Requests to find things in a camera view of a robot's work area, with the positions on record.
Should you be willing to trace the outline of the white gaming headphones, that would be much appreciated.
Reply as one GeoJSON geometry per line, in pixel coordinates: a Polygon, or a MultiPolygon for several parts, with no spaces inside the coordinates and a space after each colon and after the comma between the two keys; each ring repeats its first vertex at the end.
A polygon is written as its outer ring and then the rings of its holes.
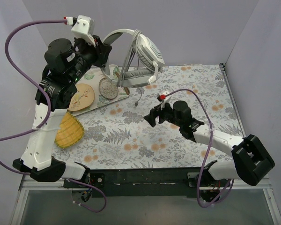
{"type": "Polygon", "coordinates": [[[117,87],[121,87],[122,83],[128,88],[143,87],[156,82],[165,63],[157,46],[148,37],[143,35],[140,30],[119,29],[112,31],[103,39],[103,43],[111,45],[124,33],[130,34],[132,40],[120,71],[120,78],[118,80],[110,72],[110,79],[107,80],[117,87]],[[134,56],[138,57],[145,67],[144,69],[128,70],[134,56]]]}

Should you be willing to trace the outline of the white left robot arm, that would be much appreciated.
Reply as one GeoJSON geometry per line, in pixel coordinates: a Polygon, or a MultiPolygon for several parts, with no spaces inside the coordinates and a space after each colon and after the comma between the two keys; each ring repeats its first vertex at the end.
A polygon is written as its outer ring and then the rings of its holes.
{"type": "Polygon", "coordinates": [[[93,38],[94,45],[82,38],[75,38],[73,43],[59,38],[48,45],[44,54],[47,65],[36,93],[33,132],[22,156],[13,161],[13,168],[29,173],[38,182],[74,179],[82,188],[90,183],[85,166],[55,159],[52,148],[60,123],[77,92],[75,85],[92,66],[105,67],[112,49],[99,36],[93,38]]]}

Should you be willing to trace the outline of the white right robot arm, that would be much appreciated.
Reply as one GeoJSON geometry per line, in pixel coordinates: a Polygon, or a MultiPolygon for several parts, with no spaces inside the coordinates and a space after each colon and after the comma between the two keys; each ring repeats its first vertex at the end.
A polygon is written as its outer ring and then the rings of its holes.
{"type": "Polygon", "coordinates": [[[231,162],[215,162],[203,169],[203,182],[215,185],[222,179],[238,179],[256,186],[275,166],[275,162],[255,135],[235,136],[212,130],[192,116],[185,101],[161,103],[144,116],[150,126],[168,122],[179,127],[180,134],[195,143],[210,145],[232,157],[231,162]]]}

